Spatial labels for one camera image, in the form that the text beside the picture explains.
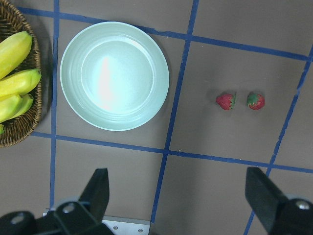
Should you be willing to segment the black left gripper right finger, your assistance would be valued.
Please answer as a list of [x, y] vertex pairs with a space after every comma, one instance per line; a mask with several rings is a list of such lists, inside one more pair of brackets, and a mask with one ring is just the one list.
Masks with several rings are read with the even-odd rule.
[[245, 197], [268, 235], [311, 235], [313, 204], [286, 196], [258, 167], [246, 170]]

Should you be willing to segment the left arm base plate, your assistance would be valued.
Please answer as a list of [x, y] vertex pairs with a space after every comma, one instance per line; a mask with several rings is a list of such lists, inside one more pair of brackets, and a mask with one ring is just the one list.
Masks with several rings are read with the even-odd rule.
[[102, 223], [105, 224], [114, 235], [148, 235], [150, 232], [150, 221], [104, 216]]

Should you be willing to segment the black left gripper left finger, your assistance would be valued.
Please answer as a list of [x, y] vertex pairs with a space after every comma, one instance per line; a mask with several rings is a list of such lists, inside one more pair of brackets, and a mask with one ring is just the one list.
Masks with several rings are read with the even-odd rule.
[[77, 201], [67, 201], [47, 215], [35, 218], [28, 211], [14, 211], [0, 218], [2, 235], [108, 235], [102, 223], [109, 202], [106, 168], [96, 169]]

